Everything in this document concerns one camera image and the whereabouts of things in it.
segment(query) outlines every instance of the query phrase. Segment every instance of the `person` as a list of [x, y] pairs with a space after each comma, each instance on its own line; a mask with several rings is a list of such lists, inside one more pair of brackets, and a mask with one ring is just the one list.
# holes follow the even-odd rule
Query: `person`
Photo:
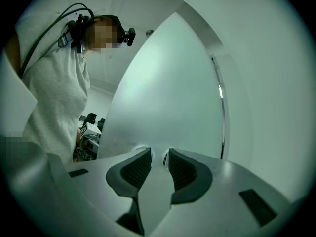
[[[56, 16], [52, 15], [45, 13], [46, 18], [55, 20]], [[5, 46], [7, 57], [17, 73], [32, 44], [51, 24], [43, 19], [43, 14], [34, 17], [19, 20]], [[79, 136], [77, 121], [87, 104], [90, 80], [85, 57], [103, 48], [117, 47], [124, 36], [117, 17], [95, 16], [93, 24], [85, 30], [86, 49], [83, 54], [77, 54], [70, 44], [58, 46], [57, 40], [67, 22], [61, 20], [43, 37], [22, 77], [38, 101], [23, 136], [45, 152], [59, 155], [63, 164], [72, 162]]]
[[90, 124], [95, 124], [95, 119], [97, 118], [97, 115], [94, 113], [89, 113], [87, 118], [84, 120], [82, 127], [84, 127], [84, 125], [86, 123], [90, 123]]

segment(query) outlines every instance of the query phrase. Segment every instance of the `white curved panel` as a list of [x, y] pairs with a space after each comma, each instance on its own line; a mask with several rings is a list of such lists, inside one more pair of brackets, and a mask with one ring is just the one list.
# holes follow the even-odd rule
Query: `white curved panel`
[[200, 39], [177, 14], [145, 42], [114, 95], [98, 158], [170, 147], [219, 158], [223, 114], [218, 81]]
[[[230, 137], [240, 140], [230, 141], [228, 160], [242, 162], [289, 200], [301, 198], [314, 181], [316, 164], [313, 37], [287, 0], [185, 2], [214, 29], [236, 64], [230, 57], [218, 59], [231, 89], [230, 121], [244, 121], [230, 129]], [[232, 70], [240, 77], [232, 77]]]

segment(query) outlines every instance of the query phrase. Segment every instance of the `black foam padding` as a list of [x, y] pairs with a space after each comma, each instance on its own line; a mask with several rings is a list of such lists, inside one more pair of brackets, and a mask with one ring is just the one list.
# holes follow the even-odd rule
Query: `black foam padding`
[[261, 227], [269, 223], [277, 216], [277, 214], [253, 189], [239, 192], [239, 195], [246, 203], [247, 207], [250, 209]]
[[119, 196], [137, 198], [137, 193], [145, 182], [152, 163], [151, 148], [111, 167], [106, 180]]
[[211, 186], [213, 175], [210, 169], [174, 149], [169, 149], [169, 171], [175, 192], [171, 204], [194, 202]]
[[137, 155], [111, 167], [106, 180], [117, 195], [133, 199], [131, 209], [122, 215], [117, 223], [144, 235], [144, 229], [140, 218], [137, 194], [144, 184], [152, 166], [152, 151], [147, 148]]
[[80, 175], [86, 174], [88, 172], [89, 172], [88, 170], [82, 168], [82, 169], [78, 169], [78, 170], [75, 170], [75, 171], [68, 172], [68, 174], [70, 175], [71, 178], [73, 178], [73, 177], [76, 177], [76, 176], [80, 176]]
[[123, 167], [120, 174], [126, 182], [139, 190], [152, 168], [151, 163], [152, 155], [151, 152], [148, 151], [134, 162]]
[[137, 200], [134, 200], [130, 211], [123, 216], [121, 216], [117, 223], [121, 226], [130, 229], [131, 231], [138, 233], [140, 235], [144, 235], [144, 228], [142, 225], [142, 221], [140, 218], [139, 208], [137, 204]]

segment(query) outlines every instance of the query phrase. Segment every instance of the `white surface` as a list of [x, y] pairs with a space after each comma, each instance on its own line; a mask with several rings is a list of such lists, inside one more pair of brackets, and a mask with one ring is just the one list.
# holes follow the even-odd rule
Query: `white surface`
[[20, 80], [3, 51], [0, 55], [0, 102], [1, 135], [22, 136], [37, 101]]
[[112, 166], [135, 156], [141, 151], [142, 150], [136, 150], [104, 160], [92, 160], [69, 164], [66, 165], [65, 168], [68, 172], [82, 168], [89, 171], [88, 175], [80, 175], [74, 178], [73, 182], [75, 182], [80, 189], [80, 192], [85, 196], [89, 203], [115, 222], [130, 210], [133, 200], [130, 197], [118, 196], [106, 181], [106, 173]]
[[138, 193], [139, 214], [145, 236], [148, 236], [170, 212], [174, 183], [161, 162], [152, 161], [152, 168]]
[[100, 119], [105, 119], [113, 96], [105, 91], [102, 91], [96, 87], [91, 86], [89, 94], [88, 94], [88, 102], [87, 105], [81, 115], [88, 116], [89, 113], [94, 113], [97, 115], [97, 121]]
[[98, 157], [146, 145], [161, 163], [173, 147], [219, 158], [222, 130], [221, 98], [209, 55], [174, 13], [146, 41], [120, 82]]
[[225, 106], [224, 159], [250, 169], [253, 134], [247, 92], [239, 70], [229, 54], [215, 56]]
[[227, 92], [228, 101], [243, 103], [230, 110], [244, 122], [230, 138], [253, 134], [253, 145], [240, 141], [234, 159], [251, 158], [255, 174], [291, 201], [300, 198], [314, 180], [316, 163], [316, 61], [307, 29], [285, 0], [186, 2], [214, 29], [240, 75], [223, 75], [226, 86], [238, 88], [231, 100]]
[[[252, 233], [261, 229], [260, 224], [238, 194], [249, 189], [255, 190], [277, 215], [289, 207], [288, 201], [273, 187], [243, 167], [193, 152], [176, 150], [205, 164], [212, 171], [212, 183], [195, 202], [171, 205], [168, 214], [152, 232], [152, 237], [257, 236]], [[150, 202], [161, 203], [158, 199]]]
[[224, 45], [222, 44], [214, 30], [210, 27], [206, 20], [203, 19], [201, 15], [199, 15], [199, 13], [190, 5], [184, 2], [177, 9], [176, 12], [195, 31], [210, 55], [220, 55], [223, 53], [227, 53]]

